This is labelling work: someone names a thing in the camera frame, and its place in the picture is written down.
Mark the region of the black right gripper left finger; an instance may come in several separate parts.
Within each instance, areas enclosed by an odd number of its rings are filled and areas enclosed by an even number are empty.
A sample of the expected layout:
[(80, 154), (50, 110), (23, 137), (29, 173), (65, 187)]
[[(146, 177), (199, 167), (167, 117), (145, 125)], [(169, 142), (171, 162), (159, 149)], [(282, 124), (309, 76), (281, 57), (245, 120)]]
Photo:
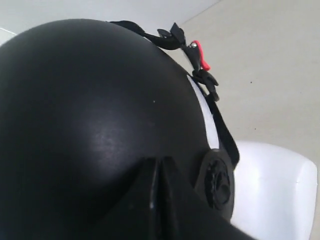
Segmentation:
[(107, 215), (108, 240), (156, 240), (159, 162), (146, 159), (136, 179)]

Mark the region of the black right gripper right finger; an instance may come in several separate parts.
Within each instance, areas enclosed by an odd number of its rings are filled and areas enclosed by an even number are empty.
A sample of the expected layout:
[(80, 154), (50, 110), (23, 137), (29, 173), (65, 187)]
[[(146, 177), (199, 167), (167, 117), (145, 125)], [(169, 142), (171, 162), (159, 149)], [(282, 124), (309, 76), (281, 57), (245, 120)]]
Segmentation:
[(204, 203), (166, 157), (159, 166), (158, 211), (164, 240), (252, 240)]

